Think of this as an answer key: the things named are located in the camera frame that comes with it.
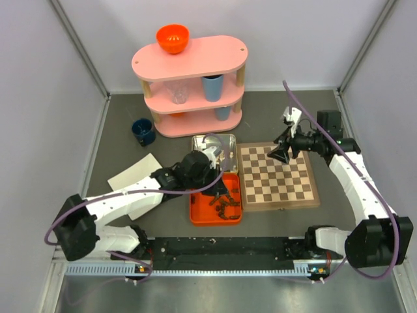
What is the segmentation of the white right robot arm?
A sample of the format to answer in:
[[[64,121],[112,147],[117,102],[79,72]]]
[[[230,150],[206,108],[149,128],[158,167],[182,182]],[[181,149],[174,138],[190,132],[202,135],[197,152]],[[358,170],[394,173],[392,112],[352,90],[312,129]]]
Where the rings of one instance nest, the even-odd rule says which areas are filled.
[[[302,112],[286,108],[283,122],[287,128],[275,140],[275,149],[267,154],[289,163],[302,151],[323,157],[341,184],[354,213],[356,227],[343,231],[333,226],[311,226],[306,232],[304,250],[312,258],[327,250],[347,258],[354,268],[390,265],[393,259],[402,264],[413,232],[410,218],[387,211],[376,197],[377,188],[369,176],[361,150],[353,138],[343,135],[341,113],[321,110],[317,113],[318,129],[302,131]]]

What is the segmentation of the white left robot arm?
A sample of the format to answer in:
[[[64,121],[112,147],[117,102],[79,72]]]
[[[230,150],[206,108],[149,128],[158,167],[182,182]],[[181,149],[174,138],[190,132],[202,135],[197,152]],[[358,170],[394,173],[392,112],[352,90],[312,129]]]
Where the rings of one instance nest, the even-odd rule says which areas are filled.
[[[159,168],[126,188],[87,199],[78,194],[67,198],[52,226],[66,260],[107,251],[142,258],[148,249],[145,232],[135,225],[116,227],[110,222],[133,213],[144,215],[185,194],[227,194],[223,167],[217,163],[220,154],[218,147],[192,151],[182,161]]]

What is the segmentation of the wooden chess board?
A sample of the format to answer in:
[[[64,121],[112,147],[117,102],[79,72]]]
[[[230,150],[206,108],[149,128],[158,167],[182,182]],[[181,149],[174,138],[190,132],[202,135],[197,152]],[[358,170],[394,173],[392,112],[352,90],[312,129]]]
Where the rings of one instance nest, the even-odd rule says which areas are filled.
[[[247,212],[314,208],[321,204],[309,156],[301,152],[289,163],[267,157],[272,143],[240,143],[237,160],[242,208]]]

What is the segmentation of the orange tin box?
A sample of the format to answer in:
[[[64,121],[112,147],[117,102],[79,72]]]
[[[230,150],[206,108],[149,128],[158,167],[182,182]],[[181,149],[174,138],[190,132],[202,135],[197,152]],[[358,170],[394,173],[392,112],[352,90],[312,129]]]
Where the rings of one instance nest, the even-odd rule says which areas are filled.
[[[190,196],[190,220],[194,226],[233,226],[242,220],[238,175],[225,173],[223,182],[229,192],[226,195],[217,197],[198,193]]]

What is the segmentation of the blue cup bottom shelf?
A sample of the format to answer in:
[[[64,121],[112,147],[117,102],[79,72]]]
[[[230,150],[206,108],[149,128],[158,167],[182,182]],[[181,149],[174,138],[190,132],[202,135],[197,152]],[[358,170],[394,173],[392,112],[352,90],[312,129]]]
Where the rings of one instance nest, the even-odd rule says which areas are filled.
[[[230,112],[231,112],[231,106],[226,106],[222,108],[215,108],[214,113],[219,121],[226,121],[229,118]]]

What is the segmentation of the blue cup shelf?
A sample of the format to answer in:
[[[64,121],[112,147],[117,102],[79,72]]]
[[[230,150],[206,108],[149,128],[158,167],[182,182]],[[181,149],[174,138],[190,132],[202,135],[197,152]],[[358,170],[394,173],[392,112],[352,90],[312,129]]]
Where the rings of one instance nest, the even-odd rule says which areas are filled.
[[[231,112],[231,106],[226,106],[222,108],[215,108],[214,113],[219,121],[226,121],[229,118],[230,112]]]
[[[223,75],[203,76],[201,81],[206,100],[209,102],[218,101],[222,95]]]

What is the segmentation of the white paper sheet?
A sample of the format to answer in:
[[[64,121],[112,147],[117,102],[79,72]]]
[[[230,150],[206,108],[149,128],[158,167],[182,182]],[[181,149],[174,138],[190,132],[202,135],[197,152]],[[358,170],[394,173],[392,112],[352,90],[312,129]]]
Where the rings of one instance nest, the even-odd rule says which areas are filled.
[[[136,183],[150,176],[153,172],[159,170],[160,168],[162,168],[161,164],[152,153],[149,153],[126,170],[108,179],[108,185],[111,187],[112,192],[120,192],[120,189],[124,189],[129,186],[133,186],[132,190],[145,189],[145,187],[138,186]],[[151,195],[154,196],[154,200],[161,200],[163,196],[161,193],[152,193]],[[136,220],[148,213],[151,209],[155,208],[159,205],[159,203],[140,208],[138,207],[134,211],[131,211],[128,216],[131,220]]]

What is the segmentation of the blue cup middle shelf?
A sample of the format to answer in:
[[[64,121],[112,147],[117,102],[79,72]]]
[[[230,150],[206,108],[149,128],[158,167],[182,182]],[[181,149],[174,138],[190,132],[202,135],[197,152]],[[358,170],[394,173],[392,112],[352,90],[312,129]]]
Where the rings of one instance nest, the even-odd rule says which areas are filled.
[[[223,75],[203,76],[201,81],[206,100],[209,102],[218,101],[222,95]]]

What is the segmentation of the dark blue mug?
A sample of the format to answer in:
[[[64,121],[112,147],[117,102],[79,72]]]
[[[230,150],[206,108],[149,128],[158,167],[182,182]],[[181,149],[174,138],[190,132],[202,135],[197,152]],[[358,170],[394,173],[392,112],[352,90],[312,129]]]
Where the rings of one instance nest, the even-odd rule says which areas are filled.
[[[142,147],[152,144],[156,139],[154,124],[149,119],[138,119],[132,124],[131,130]]]

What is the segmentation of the pink three-tier shelf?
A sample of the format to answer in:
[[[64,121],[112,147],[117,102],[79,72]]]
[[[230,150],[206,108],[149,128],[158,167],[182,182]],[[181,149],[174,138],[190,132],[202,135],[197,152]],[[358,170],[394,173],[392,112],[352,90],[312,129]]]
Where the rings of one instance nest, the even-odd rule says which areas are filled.
[[[168,138],[224,132],[234,129],[242,119],[245,66],[248,49],[238,38],[217,35],[193,38],[186,49],[171,55],[157,44],[138,50],[131,61],[134,74],[143,88],[144,99],[157,131]],[[206,100],[201,78],[223,75],[221,98]],[[189,97],[174,104],[164,83],[188,80]],[[228,120],[217,120],[214,109],[231,106]]]

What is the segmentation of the clear glass cup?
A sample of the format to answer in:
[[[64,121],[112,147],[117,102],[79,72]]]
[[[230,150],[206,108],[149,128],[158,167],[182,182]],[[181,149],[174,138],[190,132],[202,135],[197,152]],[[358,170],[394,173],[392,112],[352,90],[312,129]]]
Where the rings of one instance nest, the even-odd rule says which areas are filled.
[[[174,104],[184,104],[189,97],[188,80],[173,80],[164,83]]]

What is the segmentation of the orange bowl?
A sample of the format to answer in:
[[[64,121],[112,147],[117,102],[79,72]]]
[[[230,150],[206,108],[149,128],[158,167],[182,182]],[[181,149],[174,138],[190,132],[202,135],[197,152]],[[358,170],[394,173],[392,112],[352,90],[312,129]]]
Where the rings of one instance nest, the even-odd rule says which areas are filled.
[[[173,55],[183,52],[188,45],[189,39],[189,29],[181,24],[165,25],[156,33],[156,40],[161,49]]]

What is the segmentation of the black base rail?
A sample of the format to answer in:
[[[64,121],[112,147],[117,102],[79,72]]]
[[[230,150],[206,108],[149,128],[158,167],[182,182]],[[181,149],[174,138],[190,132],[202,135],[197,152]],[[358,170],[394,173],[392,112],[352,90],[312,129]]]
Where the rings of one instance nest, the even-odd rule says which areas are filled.
[[[282,270],[295,260],[318,260],[328,267],[333,252],[288,237],[157,237],[138,257],[156,270]]]

